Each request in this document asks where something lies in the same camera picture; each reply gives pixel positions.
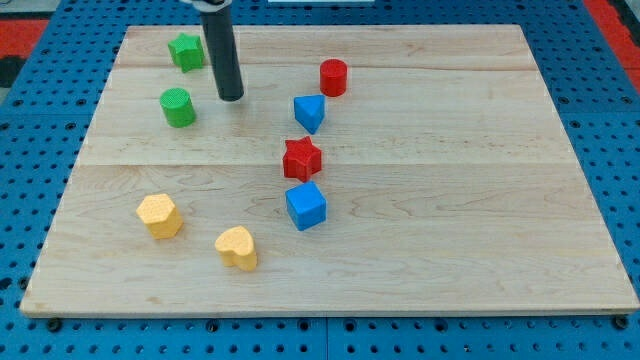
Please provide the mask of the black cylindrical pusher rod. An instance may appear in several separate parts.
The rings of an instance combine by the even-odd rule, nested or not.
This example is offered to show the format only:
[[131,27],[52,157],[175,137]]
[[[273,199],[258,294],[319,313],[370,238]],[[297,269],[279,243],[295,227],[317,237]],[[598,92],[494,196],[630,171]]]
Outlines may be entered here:
[[233,32],[230,3],[200,3],[201,23],[219,98],[233,102],[244,95],[244,85]]

